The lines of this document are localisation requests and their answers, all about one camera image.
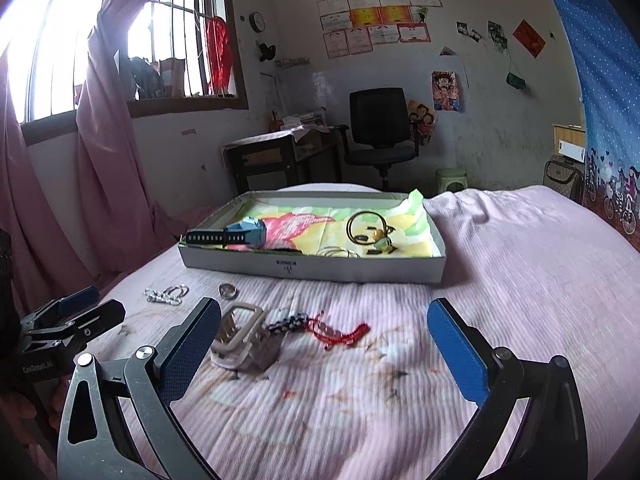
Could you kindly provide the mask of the beige hair claw clip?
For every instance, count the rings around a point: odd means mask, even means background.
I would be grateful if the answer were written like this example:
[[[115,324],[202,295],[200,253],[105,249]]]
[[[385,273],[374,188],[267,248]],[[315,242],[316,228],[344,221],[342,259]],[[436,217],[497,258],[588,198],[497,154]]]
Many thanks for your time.
[[[270,333],[265,319],[266,312],[254,304],[237,302],[224,307],[210,346],[212,363],[232,372],[268,370],[279,356],[282,337]]]

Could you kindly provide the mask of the blue smart watch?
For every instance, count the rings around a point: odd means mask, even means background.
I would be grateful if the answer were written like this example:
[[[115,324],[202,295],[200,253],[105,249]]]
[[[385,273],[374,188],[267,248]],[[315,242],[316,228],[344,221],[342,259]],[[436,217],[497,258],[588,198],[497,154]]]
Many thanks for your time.
[[[267,238],[267,226],[262,219],[245,217],[223,229],[194,229],[186,232],[183,243],[196,246],[238,246],[261,248]]]

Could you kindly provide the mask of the thin silver bangles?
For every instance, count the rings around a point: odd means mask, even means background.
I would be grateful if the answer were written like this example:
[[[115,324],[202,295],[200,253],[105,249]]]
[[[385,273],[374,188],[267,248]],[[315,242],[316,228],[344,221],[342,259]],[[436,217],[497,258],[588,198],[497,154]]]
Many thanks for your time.
[[[190,288],[185,284],[172,285],[163,291],[163,295],[172,302],[180,304],[183,298],[190,292]]]

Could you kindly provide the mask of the pink bed sheet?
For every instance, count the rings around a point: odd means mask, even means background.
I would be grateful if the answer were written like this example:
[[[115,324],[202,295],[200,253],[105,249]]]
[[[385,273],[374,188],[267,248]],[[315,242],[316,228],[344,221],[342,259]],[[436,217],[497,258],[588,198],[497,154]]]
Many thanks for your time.
[[[507,362],[567,366],[596,478],[639,417],[638,250],[542,186],[447,193],[425,208],[446,245],[438,284],[224,274],[189,269],[170,248],[113,289],[125,321],[91,352],[107,362],[157,344],[222,284],[269,322],[367,325],[352,346],[286,334],[263,372],[203,361],[172,410],[225,479],[425,479]]]

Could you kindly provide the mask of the colourful paper liner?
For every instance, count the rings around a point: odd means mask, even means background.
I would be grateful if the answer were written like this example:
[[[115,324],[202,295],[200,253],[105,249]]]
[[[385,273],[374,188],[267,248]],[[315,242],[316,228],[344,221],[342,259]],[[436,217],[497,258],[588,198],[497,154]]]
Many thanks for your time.
[[[355,249],[359,258],[438,258],[445,251],[436,243],[423,195],[414,190],[384,205],[381,197],[365,205],[362,198],[342,196],[320,205],[309,198],[291,205],[250,198],[234,213],[262,219],[267,226],[265,250],[316,256],[324,246]]]

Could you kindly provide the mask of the silver bangles in box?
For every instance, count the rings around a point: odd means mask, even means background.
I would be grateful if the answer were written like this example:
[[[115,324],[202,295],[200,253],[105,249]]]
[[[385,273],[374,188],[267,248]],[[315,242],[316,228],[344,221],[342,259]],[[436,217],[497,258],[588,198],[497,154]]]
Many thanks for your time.
[[[350,249],[342,246],[324,246],[321,247],[317,256],[319,257],[344,257],[344,258],[359,258],[360,255],[355,249]]]

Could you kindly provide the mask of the brown patterned handbag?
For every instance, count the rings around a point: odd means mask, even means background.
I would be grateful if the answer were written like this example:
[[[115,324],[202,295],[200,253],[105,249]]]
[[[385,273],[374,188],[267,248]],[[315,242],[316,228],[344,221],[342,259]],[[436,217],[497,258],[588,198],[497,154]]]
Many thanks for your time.
[[[542,184],[581,204],[584,198],[585,167],[576,160],[553,155],[544,165]]]

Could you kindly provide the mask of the barred window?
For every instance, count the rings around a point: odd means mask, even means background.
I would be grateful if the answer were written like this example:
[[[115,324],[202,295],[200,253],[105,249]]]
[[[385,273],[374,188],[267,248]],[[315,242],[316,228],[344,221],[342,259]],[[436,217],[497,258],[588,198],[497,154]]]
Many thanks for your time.
[[[1,47],[28,145],[76,130],[88,36],[106,0],[6,0]],[[130,70],[132,117],[245,110],[233,0],[149,0],[115,56]]]

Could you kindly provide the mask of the cartoon poster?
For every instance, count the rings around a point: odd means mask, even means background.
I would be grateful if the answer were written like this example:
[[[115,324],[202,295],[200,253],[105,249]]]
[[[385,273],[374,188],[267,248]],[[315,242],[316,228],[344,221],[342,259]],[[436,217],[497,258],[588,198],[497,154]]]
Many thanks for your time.
[[[435,110],[460,112],[460,90],[455,72],[436,70],[432,73],[432,97]]]

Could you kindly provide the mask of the blue dotted fabric wardrobe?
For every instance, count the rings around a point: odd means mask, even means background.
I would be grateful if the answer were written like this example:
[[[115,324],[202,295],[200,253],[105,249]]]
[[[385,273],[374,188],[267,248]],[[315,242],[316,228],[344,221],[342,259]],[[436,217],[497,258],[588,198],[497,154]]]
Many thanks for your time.
[[[584,205],[639,247],[639,46],[610,0],[553,0],[586,129]]]

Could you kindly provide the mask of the cardboard box by wall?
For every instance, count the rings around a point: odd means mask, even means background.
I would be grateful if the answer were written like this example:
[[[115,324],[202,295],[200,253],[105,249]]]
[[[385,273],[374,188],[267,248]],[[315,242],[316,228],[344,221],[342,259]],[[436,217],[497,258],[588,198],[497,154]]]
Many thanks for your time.
[[[553,125],[554,154],[583,164],[586,158],[586,132],[574,125]]]

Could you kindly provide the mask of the green pouch on wall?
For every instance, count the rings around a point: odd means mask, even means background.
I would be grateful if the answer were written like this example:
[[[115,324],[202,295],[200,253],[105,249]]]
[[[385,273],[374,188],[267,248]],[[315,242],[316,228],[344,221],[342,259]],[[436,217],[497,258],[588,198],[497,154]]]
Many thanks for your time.
[[[512,72],[506,74],[506,83],[514,89],[524,90],[526,88],[526,81]]]

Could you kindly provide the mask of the red paper on wall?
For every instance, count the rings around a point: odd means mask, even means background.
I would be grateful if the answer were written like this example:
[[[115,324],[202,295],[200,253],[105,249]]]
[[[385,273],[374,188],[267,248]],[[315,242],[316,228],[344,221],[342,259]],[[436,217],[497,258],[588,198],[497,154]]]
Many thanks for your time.
[[[546,40],[526,20],[521,20],[512,35],[533,58],[538,58],[546,46]]]

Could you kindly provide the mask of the round wall clock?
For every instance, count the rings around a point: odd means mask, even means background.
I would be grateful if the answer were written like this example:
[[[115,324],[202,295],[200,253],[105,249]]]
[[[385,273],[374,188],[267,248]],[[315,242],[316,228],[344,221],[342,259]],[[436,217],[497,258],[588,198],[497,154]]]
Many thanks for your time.
[[[252,12],[248,17],[250,21],[250,27],[256,32],[261,34],[266,29],[266,22],[262,14],[258,11]]]

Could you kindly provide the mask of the certificates on wall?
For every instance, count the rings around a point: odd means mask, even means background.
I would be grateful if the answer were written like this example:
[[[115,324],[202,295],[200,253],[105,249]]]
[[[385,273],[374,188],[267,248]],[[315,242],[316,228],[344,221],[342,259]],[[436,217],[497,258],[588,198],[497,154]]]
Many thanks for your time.
[[[334,60],[386,44],[431,42],[427,15],[441,7],[442,0],[319,0],[326,56]]]

